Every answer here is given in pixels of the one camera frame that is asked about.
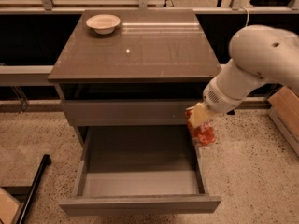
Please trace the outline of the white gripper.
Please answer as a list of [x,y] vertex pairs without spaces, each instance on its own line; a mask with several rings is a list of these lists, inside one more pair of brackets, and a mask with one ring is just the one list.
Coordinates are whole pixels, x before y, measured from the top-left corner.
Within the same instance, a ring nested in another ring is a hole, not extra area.
[[197,103],[192,108],[189,123],[197,128],[212,117],[212,112],[227,113],[235,109],[244,97],[246,92],[237,86],[228,85],[221,88],[216,78],[213,78],[203,91],[204,102]]

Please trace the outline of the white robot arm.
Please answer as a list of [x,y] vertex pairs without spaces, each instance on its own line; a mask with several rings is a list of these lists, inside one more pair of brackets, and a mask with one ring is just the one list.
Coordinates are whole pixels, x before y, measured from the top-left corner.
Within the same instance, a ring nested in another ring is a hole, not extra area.
[[250,25],[229,42],[230,60],[204,88],[204,101],[192,108],[193,128],[238,107],[254,90],[275,81],[299,92],[298,35],[264,25]]

